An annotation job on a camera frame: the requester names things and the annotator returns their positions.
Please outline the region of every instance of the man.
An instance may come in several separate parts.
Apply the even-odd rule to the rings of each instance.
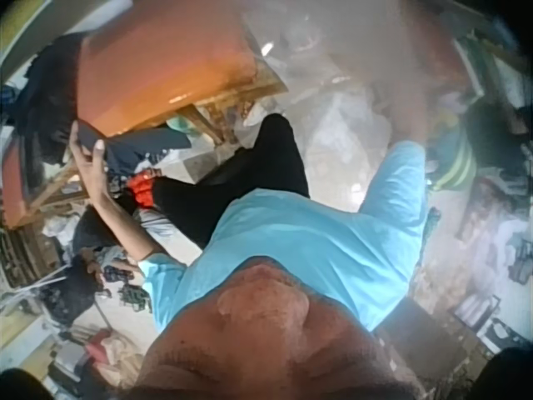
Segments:
[[[127,398],[414,397],[370,331],[406,294],[421,250],[426,113],[417,85],[393,91],[391,119],[393,144],[359,213],[307,198],[280,115],[263,121],[249,165],[230,182],[156,180],[161,209],[182,208],[169,219],[206,244],[190,267],[111,200],[103,142],[89,160],[74,124],[72,153],[89,196],[138,261],[162,331]]]

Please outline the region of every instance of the light blue t-shirt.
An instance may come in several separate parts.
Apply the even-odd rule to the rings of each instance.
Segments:
[[[182,308],[220,285],[248,258],[268,256],[373,330],[406,295],[420,254],[424,166],[422,146],[397,143],[359,212],[263,189],[235,200],[190,267],[163,254],[139,263],[157,329],[162,331]]]

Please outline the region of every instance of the person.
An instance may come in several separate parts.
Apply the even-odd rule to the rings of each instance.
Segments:
[[[262,122],[250,162],[229,182],[155,180],[160,209],[172,206],[169,219],[205,244],[190,267],[110,198],[104,143],[85,156],[73,124],[81,178],[138,261],[160,331],[126,398],[415,397],[371,334],[407,292],[427,213],[424,94],[414,83],[395,88],[391,147],[357,213],[309,199],[279,114]]]

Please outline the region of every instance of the black pants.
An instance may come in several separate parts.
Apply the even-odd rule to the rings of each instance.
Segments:
[[[155,206],[202,249],[209,243],[227,206],[254,189],[282,190],[309,197],[303,161],[291,124],[284,117],[279,114],[266,117],[255,146],[245,152],[235,156],[246,160],[225,182],[193,185],[159,177],[153,184]]]

